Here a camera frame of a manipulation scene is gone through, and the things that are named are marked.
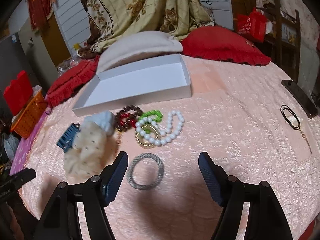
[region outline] black smartphone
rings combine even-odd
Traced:
[[[318,109],[315,104],[293,80],[282,80],[281,84],[284,85],[298,101],[310,119],[318,115]]]

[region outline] green bead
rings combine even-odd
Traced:
[[[162,121],[162,118],[157,116],[155,119],[154,119],[156,122],[161,122]]]
[[[160,118],[162,118],[162,117],[163,117],[163,114],[161,114],[161,112],[160,112],[160,111],[156,111],[156,115],[157,115],[157,116],[159,116]]]

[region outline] gray hair tie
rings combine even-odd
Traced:
[[[147,158],[150,158],[150,159],[153,159],[156,161],[156,163],[159,167],[158,176],[153,183],[151,183],[149,185],[140,185],[133,180],[133,169],[138,164],[139,161],[141,161],[143,159],[147,159]],[[139,189],[139,190],[152,189],[160,184],[160,182],[163,178],[163,173],[164,173],[164,165],[163,165],[163,162],[161,161],[161,159],[155,154],[143,153],[143,154],[140,154],[137,157],[135,157],[132,160],[132,162],[130,163],[129,169],[127,171],[127,181],[129,183],[129,185],[131,185],[131,187],[133,187],[135,189]]]

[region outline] red cushion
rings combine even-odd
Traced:
[[[89,82],[96,74],[99,57],[95,61],[82,60],[77,66],[63,73],[47,93],[48,104],[53,107],[72,97],[79,86]]]
[[[192,31],[181,42],[183,55],[204,59],[267,65],[264,55],[252,42],[220,26],[204,26]]]

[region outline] white box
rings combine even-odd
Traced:
[[[95,75],[72,111],[82,116],[127,105],[190,97],[186,64],[180,54],[172,54],[132,62]]]

